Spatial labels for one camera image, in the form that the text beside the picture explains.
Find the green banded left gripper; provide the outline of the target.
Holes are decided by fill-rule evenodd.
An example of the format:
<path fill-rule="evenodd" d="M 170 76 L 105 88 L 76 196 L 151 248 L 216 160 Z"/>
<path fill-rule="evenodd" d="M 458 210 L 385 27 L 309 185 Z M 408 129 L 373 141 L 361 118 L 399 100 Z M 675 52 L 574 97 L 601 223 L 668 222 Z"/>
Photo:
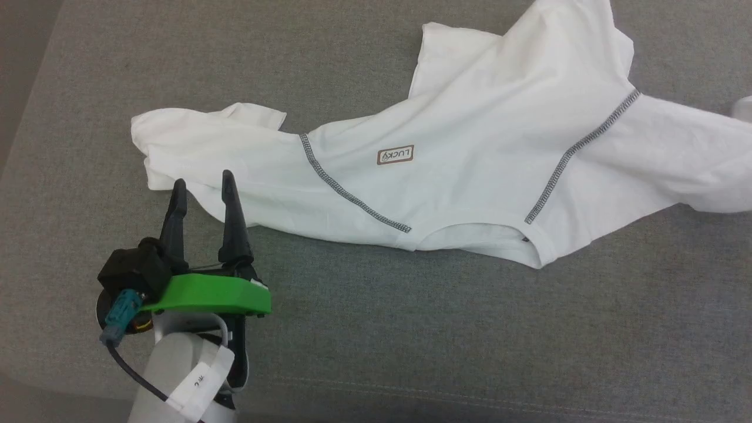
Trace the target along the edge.
<path fill-rule="evenodd" d="M 184 257 L 183 220 L 187 190 L 183 179 L 175 180 L 159 236 L 161 257 L 172 276 L 156 299 L 147 299 L 141 311 L 188 311 L 217 315 L 270 315 L 271 292 L 256 274 L 247 224 L 233 172 L 222 173 L 225 206 L 223 242 L 218 260 L 223 267 L 187 273 Z"/>

